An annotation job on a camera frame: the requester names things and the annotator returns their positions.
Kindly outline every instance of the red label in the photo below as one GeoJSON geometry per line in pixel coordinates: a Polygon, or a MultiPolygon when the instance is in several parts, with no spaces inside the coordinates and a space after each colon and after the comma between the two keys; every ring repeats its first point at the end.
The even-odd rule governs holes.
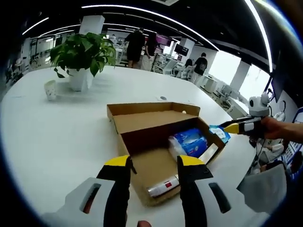
{"type": "Polygon", "coordinates": [[[165,184],[165,186],[166,186],[167,188],[169,188],[169,187],[172,186],[172,184],[171,184],[171,182],[167,182],[167,183],[165,184]]]}

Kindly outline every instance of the ceiling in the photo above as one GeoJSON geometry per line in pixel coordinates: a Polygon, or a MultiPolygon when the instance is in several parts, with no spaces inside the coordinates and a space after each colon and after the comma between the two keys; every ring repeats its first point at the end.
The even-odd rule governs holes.
{"type": "MultiPolygon", "coordinates": [[[[246,62],[253,63],[269,72],[268,63],[264,63],[268,57],[262,34],[244,0],[179,0],[171,6],[151,0],[128,0],[127,2],[125,0],[79,0],[73,1],[72,4],[70,1],[64,0],[47,2],[47,4],[40,1],[30,5],[24,4],[16,9],[14,14],[16,26],[8,26],[8,29],[14,34],[18,32],[21,34],[33,24],[49,17],[48,20],[35,26],[24,36],[19,36],[20,41],[25,37],[37,37],[60,27],[79,24],[86,15],[102,14],[105,17],[105,23],[143,27],[162,35],[187,37],[196,40],[196,44],[201,43],[206,48],[215,49],[207,41],[183,26],[150,13],[117,7],[81,8],[81,6],[97,4],[127,5],[162,14],[197,31],[206,39],[214,41],[213,43],[220,50],[240,56],[246,62]]],[[[281,47],[285,48],[290,45],[268,12],[257,3],[254,5],[264,24],[273,63],[276,64],[281,47]]],[[[125,29],[122,26],[104,25],[103,30],[108,28],[125,29]]]]}
{"type": "MultiPolygon", "coordinates": [[[[106,23],[143,27],[167,36],[193,38],[197,40],[197,44],[201,42],[204,47],[215,49],[193,32],[153,14],[116,7],[81,8],[81,6],[96,4],[120,4],[147,9],[192,28],[206,39],[233,44],[267,59],[267,52],[259,27],[244,0],[179,0],[171,6],[151,0],[128,0],[127,4],[125,0],[83,0],[68,5],[37,5],[35,13],[28,15],[27,27],[43,18],[49,17],[49,19],[31,29],[26,33],[26,36],[35,37],[60,27],[79,24],[80,19],[85,15],[103,14],[106,23]]],[[[109,27],[124,29],[121,26],[104,26],[103,29],[109,27]]],[[[219,49],[239,55],[238,50],[233,51],[218,44],[216,46],[219,49]]],[[[258,61],[256,63],[268,71],[267,65],[258,61]]]]}

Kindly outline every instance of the paper cup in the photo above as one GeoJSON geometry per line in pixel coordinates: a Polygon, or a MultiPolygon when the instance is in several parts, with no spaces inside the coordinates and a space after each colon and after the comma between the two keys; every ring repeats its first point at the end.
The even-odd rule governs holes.
{"type": "Polygon", "coordinates": [[[45,93],[48,101],[53,101],[56,99],[56,81],[50,80],[44,84],[45,93]]]}

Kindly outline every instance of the potted plant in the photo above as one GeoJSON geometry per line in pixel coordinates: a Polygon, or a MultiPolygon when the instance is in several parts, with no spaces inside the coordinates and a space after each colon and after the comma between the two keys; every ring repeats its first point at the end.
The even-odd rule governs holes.
{"type": "Polygon", "coordinates": [[[104,35],[75,34],[53,48],[50,57],[58,77],[65,77],[58,72],[59,66],[69,75],[71,88],[83,91],[91,86],[97,72],[101,72],[106,64],[115,65],[116,50],[104,35]]]}

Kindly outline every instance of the white plant pot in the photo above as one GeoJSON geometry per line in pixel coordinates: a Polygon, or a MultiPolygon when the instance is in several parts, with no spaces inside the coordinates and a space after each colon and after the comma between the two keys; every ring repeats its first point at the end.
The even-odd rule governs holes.
{"type": "Polygon", "coordinates": [[[89,69],[80,69],[79,71],[71,69],[69,75],[70,86],[74,91],[87,91],[94,78],[89,69]]]}

